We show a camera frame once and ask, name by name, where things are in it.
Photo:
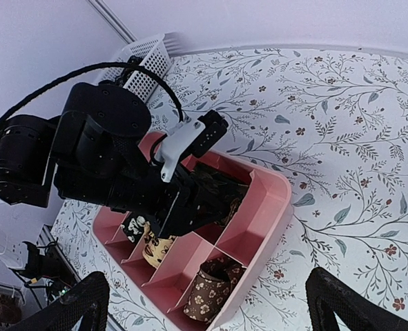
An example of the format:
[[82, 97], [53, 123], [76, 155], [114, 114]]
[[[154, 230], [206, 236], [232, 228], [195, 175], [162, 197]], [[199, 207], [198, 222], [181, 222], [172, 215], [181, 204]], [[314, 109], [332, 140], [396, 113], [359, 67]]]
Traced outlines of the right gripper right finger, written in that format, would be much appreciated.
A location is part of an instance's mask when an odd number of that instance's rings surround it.
[[312, 328], [338, 330], [337, 318], [350, 330], [408, 330], [408, 321], [366, 300], [321, 267], [306, 283]]

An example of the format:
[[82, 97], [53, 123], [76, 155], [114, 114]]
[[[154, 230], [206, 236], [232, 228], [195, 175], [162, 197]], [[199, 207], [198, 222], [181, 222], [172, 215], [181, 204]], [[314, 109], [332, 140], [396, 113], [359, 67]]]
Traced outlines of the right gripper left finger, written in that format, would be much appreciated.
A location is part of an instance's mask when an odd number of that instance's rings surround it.
[[62, 297], [34, 315], [9, 327], [10, 330], [105, 330], [110, 288], [103, 272], [95, 271]]

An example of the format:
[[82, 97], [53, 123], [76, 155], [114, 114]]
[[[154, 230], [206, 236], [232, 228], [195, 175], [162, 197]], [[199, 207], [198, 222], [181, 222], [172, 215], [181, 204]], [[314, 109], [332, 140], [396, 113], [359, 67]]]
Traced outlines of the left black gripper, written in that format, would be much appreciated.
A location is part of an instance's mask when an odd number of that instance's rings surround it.
[[156, 212], [151, 217], [152, 230], [157, 237], [181, 237], [208, 224], [216, 224], [216, 218], [229, 212], [227, 205], [192, 177], [192, 171], [177, 166], [171, 182], [159, 197]]

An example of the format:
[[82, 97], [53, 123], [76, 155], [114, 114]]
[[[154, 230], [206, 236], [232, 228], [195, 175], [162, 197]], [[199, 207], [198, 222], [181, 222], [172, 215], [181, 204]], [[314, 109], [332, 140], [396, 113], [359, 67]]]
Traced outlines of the brown green patterned tie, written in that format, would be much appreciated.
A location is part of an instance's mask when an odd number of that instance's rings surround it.
[[226, 216], [218, 217], [215, 220], [219, 227], [225, 228], [238, 211], [248, 192], [249, 184], [201, 162], [196, 164], [191, 175], [219, 201], [229, 207]]

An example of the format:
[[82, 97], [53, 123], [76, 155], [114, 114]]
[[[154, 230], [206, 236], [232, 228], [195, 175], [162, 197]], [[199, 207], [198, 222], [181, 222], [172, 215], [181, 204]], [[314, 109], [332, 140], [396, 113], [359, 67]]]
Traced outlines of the pink divided organizer box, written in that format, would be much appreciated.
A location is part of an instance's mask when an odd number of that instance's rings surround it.
[[[249, 190], [225, 228], [207, 225], [177, 238], [158, 268], [143, 258], [144, 242], [130, 242], [120, 225], [124, 215], [107, 207], [93, 221], [93, 234], [104, 246], [108, 265], [110, 308], [126, 330], [133, 330], [153, 314], [163, 330], [212, 330], [228, 322], [265, 268], [291, 220], [288, 179], [262, 166], [210, 151], [202, 162], [249, 184]], [[245, 269], [243, 277], [211, 323], [188, 318], [183, 308], [200, 265], [216, 257], [230, 257]], [[142, 317], [126, 317], [134, 299]]]

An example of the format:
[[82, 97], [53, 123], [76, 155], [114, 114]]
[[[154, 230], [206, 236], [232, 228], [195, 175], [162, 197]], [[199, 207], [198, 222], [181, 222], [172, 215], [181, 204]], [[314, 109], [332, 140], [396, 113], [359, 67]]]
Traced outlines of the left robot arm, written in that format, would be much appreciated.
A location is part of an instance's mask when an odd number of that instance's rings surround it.
[[151, 114], [140, 97], [112, 83], [75, 84], [62, 113], [51, 119], [21, 114], [22, 106], [81, 74], [90, 65], [46, 84], [0, 118], [0, 200], [46, 207], [51, 187], [63, 199], [106, 206], [143, 217], [162, 239], [180, 237], [210, 223], [225, 226], [237, 212], [249, 182], [187, 157], [204, 156], [227, 132], [216, 111], [177, 125], [144, 154]]

